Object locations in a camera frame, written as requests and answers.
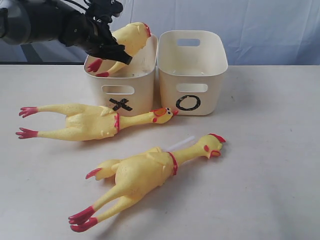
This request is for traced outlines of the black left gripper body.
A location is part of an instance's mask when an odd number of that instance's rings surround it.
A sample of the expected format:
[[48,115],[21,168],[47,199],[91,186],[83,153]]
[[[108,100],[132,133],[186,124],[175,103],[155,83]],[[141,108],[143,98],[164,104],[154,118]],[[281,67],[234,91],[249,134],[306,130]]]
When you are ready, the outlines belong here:
[[58,40],[67,47],[76,46],[87,54],[110,54],[113,37],[109,26],[101,20],[74,15],[63,26]]

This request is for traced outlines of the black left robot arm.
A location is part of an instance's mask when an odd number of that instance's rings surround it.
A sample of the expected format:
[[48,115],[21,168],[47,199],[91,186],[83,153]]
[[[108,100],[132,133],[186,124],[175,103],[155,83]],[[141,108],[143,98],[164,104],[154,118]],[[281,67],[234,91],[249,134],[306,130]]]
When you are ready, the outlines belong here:
[[123,5],[117,0],[2,0],[0,38],[9,45],[58,40],[88,55],[129,65],[133,59],[110,31]]

